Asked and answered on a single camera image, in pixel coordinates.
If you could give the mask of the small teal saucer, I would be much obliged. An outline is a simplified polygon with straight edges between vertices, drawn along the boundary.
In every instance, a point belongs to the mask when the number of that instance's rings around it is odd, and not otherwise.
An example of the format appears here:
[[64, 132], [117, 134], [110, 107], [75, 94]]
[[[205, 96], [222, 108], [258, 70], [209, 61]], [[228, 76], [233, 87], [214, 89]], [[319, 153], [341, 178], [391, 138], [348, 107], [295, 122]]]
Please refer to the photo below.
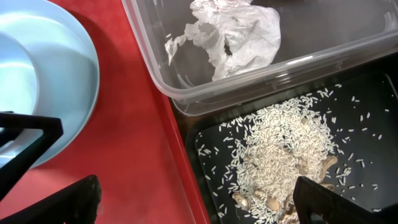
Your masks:
[[37, 72], [26, 49], [1, 34], [1, 111], [33, 114], [38, 99]]

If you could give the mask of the white napkin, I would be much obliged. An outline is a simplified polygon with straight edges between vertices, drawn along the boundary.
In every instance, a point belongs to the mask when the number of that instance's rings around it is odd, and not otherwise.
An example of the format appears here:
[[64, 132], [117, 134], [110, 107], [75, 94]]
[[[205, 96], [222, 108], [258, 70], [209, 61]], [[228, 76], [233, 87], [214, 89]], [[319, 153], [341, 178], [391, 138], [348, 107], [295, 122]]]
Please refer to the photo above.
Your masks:
[[266, 67], [274, 60], [281, 43], [275, 9], [245, 0], [194, 0], [190, 9], [198, 20], [166, 42], [169, 62], [187, 40], [207, 52], [215, 68], [213, 81]]

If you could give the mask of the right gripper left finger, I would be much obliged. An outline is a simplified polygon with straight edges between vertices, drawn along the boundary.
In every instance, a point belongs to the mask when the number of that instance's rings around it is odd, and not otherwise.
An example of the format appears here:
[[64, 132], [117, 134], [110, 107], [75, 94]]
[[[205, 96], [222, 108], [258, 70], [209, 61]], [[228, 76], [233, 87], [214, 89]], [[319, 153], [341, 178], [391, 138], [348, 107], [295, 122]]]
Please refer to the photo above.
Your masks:
[[1, 219], [1, 224], [94, 224], [101, 201], [96, 175], [89, 175]]

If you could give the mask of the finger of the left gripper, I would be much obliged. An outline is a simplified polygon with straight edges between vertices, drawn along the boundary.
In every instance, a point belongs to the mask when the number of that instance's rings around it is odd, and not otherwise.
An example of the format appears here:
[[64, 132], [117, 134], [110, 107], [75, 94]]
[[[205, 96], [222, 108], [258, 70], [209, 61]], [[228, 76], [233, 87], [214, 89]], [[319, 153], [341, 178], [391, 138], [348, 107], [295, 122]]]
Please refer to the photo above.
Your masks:
[[7, 130], [6, 134], [1, 135], [1, 144], [7, 143], [24, 129], [40, 129], [43, 132], [41, 137], [1, 167], [1, 198], [4, 198], [36, 160], [63, 135], [63, 127], [59, 118], [7, 112], [1, 113], [1, 127]]

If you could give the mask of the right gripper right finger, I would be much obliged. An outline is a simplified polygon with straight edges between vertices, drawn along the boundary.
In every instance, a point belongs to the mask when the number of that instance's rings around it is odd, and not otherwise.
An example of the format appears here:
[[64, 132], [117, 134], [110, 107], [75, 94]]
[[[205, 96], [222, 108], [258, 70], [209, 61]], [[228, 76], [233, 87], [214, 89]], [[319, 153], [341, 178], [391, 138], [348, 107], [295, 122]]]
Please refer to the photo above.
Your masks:
[[300, 224], [395, 222], [395, 206], [372, 213], [304, 176], [296, 181], [293, 200]]

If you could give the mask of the rice and nut leftovers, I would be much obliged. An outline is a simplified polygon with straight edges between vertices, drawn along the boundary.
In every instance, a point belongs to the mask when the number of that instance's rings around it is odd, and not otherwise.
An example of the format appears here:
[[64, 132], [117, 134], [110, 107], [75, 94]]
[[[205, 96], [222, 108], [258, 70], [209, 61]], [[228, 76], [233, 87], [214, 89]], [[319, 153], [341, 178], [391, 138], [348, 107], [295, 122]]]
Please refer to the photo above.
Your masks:
[[325, 184], [337, 164], [330, 128], [306, 96], [266, 106], [249, 115], [251, 125], [234, 142], [232, 199], [257, 223], [297, 223], [293, 191], [298, 177]]

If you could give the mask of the light blue plate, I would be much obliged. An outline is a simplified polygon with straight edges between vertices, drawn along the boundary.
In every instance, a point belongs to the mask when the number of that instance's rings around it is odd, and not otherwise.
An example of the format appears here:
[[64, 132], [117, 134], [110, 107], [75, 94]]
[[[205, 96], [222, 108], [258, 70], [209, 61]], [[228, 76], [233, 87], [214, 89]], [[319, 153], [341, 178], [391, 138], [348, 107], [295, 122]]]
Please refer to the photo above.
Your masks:
[[37, 72], [34, 116], [59, 118], [63, 135], [33, 164], [64, 150], [84, 128], [97, 100], [100, 68], [93, 41], [62, 7], [43, 0], [1, 0], [1, 34], [18, 41]]

